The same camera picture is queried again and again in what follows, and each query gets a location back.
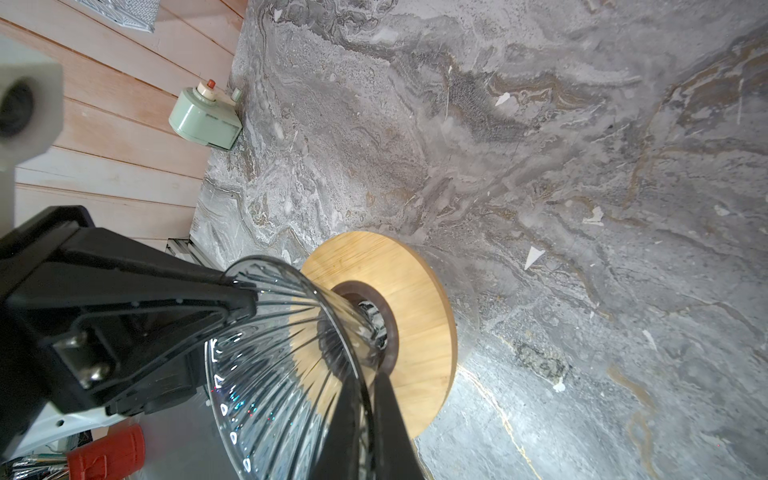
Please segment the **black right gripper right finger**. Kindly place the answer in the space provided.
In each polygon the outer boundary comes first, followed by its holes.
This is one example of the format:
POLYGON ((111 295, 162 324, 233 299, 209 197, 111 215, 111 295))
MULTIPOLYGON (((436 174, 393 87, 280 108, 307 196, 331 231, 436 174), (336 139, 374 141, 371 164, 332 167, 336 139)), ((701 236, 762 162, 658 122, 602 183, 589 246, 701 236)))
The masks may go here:
POLYGON ((378 373, 373 390, 375 478, 424 480, 389 376, 378 373))

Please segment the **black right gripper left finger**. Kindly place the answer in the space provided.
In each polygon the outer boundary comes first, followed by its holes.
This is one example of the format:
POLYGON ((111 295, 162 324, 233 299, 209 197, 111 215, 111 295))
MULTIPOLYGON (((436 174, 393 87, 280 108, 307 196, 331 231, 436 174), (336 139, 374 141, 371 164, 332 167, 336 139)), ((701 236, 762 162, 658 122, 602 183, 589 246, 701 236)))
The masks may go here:
POLYGON ((359 475, 360 399, 357 379, 345 379, 312 480, 351 480, 359 475))

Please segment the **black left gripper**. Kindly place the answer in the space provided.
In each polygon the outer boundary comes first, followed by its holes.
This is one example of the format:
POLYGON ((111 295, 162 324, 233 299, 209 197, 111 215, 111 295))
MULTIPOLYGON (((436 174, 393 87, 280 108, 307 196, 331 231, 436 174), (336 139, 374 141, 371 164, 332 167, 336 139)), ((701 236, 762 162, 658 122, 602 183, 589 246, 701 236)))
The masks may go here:
POLYGON ((1 241, 2 454, 49 404, 131 417, 188 399, 204 343, 253 318, 256 301, 219 271, 98 227, 82 206, 43 210, 1 241))

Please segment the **round wooden dripper holder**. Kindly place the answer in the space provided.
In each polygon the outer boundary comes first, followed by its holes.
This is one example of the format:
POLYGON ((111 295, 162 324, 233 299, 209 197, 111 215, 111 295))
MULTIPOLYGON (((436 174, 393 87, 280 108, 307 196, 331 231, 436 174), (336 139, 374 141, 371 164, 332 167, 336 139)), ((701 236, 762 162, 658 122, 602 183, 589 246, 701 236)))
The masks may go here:
POLYGON ((436 273, 407 245, 365 231, 325 241, 301 273, 379 308, 390 341, 379 370, 389 375, 409 437, 419 436, 448 398, 458 361, 456 323, 436 273))

